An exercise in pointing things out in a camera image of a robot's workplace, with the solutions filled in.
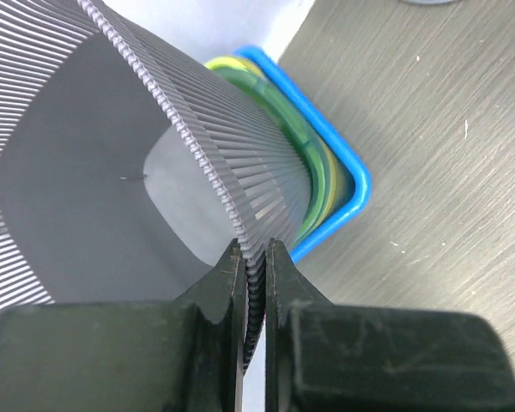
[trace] blue container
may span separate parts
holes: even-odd
[[[255,63],[269,80],[290,99],[292,104],[300,110],[307,122],[328,144],[354,179],[354,194],[348,202],[313,230],[291,252],[292,259],[297,263],[364,209],[372,192],[370,173],[368,173],[367,167],[359,159],[359,156],[348,146],[334,126],[301,93],[288,75],[261,48],[247,45],[238,49],[234,54],[248,58]]]

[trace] brushed metal surface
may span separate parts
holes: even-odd
[[[515,0],[318,0],[281,66],[373,176],[303,273],[338,303],[478,313],[515,366]]]

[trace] gray bin bottom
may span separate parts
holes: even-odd
[[[0,208],[55,301],[171,299],[208,271],[145,189],[145,158],[167,123],[97,35],[73,52],[16,126],[0,159]]]
[[[236,237],[215,190],[171,126],[148,154],[145,186],[170,228],[197,258],[214,266]]]

